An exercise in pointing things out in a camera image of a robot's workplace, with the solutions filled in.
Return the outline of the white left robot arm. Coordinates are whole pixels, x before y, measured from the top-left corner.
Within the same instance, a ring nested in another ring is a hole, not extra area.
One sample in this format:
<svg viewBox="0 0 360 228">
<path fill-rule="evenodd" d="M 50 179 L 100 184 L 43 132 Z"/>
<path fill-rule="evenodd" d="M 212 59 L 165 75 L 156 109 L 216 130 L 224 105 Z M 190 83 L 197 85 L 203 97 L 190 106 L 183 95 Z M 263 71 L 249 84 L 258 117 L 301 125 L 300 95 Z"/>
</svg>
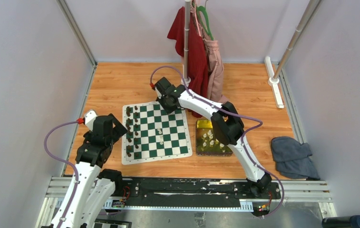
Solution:
<svg viewBox="0 0 360 228">
<path fill-rule="evenodd" d="M 84 124 L 88 128 L 83 144 L 78 148 L 75 164 L 52 154 L 47 145 L 55 130 L 71 124 Z M 97 115 L 94 110 L 47 133 L 44 139 L 46 153 L 74 171 L 63 202 L 47 225 L 49 228 L 92 228 L 107 199 L 123 192 L 122 173 L 104 169 L 103 165 L 110 157 L 114 144 L 126 133 L 125 126 L 113 114 Z"/>
</svg>

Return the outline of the green white chess board mat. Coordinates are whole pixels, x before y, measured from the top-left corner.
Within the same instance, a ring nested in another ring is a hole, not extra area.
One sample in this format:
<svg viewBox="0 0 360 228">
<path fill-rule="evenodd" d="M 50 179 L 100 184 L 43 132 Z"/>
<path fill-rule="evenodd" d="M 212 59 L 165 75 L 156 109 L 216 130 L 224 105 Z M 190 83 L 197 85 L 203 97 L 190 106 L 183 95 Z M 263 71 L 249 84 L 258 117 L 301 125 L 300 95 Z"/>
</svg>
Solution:
<svg viewBox="0 0 360 228">
<path fill-rule="evenodd" d="M 186 111 L 167 114 L 159 102 L 123 106 L 123 123 L 127 133 L 122 137 L 123 165 L 190 157 L 193 154 Z M 159 136 L 164 144 L 160 145 Z"/>
</svg>

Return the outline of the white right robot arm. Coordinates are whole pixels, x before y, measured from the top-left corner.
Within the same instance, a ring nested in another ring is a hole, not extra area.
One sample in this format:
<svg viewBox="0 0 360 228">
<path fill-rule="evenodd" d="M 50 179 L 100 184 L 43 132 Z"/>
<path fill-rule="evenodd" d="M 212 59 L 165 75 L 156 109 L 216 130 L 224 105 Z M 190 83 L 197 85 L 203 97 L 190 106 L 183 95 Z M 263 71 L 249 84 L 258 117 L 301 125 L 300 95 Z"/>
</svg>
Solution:
<svg viewBox="0 0 360 228">
<path fill-rule="evenodd" d="M 227 146 L 242 165 L 250 183 L 251 195 L 262 198 L 268 193 L 271 175 L 261 166 L 248 144 L 242 116 L 231 102 L 213 102 L 184 85 L 174 86 L 165 77 L 150 83 L 150 86 L 157 93 L 156 100 L 168 114 L 178 108 L 185 108 L 209 119 L 219 143 Z"/>
</svg>

